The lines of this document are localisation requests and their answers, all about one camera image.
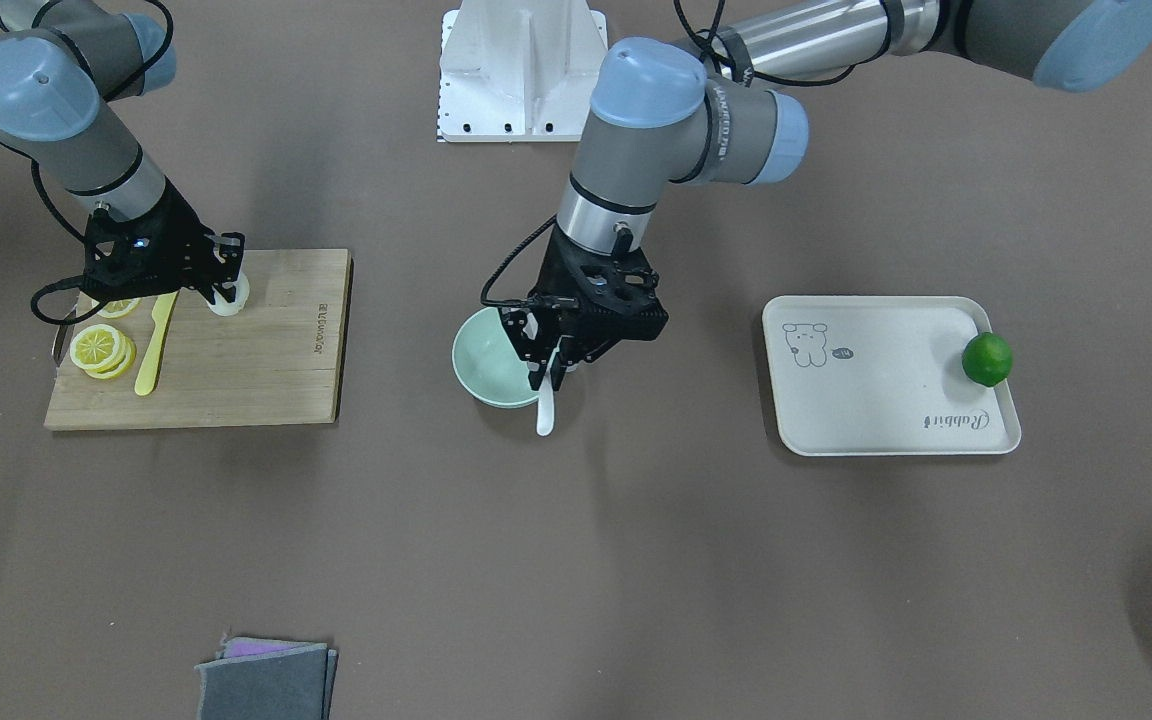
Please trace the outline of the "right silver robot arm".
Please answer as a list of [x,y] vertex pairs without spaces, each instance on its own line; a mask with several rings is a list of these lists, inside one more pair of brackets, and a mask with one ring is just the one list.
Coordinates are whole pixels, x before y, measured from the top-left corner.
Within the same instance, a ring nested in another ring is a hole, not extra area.
[[192,290],[223,316],[247,302],[242,234],[202,223],[111,109],[169,85],[173,36],[169,12],[156,20],[93,1],[0,1],[0,146],[88,211],[82,273],[46,293],[108,304]]

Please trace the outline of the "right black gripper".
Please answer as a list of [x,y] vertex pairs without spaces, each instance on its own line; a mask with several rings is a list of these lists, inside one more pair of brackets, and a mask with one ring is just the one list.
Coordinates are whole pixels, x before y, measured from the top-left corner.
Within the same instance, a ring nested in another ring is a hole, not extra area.
[[147,240],[150,296],[188,288],[200,293],[209,306],[236,306],[247,237],[241,232],[211,234],[173,183],[166,183],[160,199],[138,219],[115,222],[109,211],[94,210],[88,218],[86,238],[92,234]]

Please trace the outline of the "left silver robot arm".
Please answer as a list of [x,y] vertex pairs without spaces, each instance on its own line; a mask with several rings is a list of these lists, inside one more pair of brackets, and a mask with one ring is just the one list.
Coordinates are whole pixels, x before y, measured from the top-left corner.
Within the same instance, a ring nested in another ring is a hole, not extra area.
[[804,159],[788,88],[820,88],[886,55],[932,51],[1038,88],[1092,91],[1152,41],[1152,1],[804,1],[679,41],[628,37],[602,59],[535,287],[484,300],[535,391],[666,327],[643,251],[668,184],[768,184]]

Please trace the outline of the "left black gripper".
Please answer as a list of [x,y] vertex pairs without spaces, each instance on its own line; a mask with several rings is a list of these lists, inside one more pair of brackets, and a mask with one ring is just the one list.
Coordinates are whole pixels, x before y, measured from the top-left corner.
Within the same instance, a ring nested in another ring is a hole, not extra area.
[[550,241],[538,281],[525,300],[502,301],[500,323],[531,389],[540,389],[550,363],[550,387],[559,391],[573,366],[594,363],[622,340],[655,340],[669,316],[657,297],[659,275],[632,249],[637,237],[627,223],[614,225],[608,255],[577,245],[556,223],[544,227]]

